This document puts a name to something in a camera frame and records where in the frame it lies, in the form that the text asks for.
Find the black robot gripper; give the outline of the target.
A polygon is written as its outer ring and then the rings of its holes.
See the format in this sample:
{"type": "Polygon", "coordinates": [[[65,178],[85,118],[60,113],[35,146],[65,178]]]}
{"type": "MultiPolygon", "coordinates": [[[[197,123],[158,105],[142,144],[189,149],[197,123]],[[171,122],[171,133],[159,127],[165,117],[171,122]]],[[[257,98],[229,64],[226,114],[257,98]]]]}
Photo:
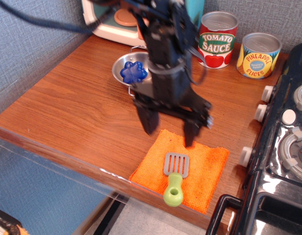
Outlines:
{"type": "Polygon", "coordinates": [[[152,69],[150,83],[135,83],[135,106],[144,131],[151,135],[159,124],[159,112],[184,120],[185,147],[193,145],[201,126],[210,128],[213,118],[209,115],[211,104],[191,88],[194,83],[191,69],[152,69]]]}

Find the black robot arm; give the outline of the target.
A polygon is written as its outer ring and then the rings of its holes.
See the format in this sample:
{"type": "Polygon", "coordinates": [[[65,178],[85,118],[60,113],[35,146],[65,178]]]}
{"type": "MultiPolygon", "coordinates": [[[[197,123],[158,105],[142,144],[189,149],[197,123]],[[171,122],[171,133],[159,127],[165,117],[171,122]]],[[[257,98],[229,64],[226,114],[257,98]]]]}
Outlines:
{"type": "Polygon", "coordinates": [[[190,147],[201,127],[210,127],[211,104],[192,89],[192,56],[197,27],[181,0],[99,0],[98,5],[120,5],[138,22],[148,50],[150,82],[131,86],[133,102],[147,134],[158,126],[159,114],[183,120],[185,146],[190,147]]]}

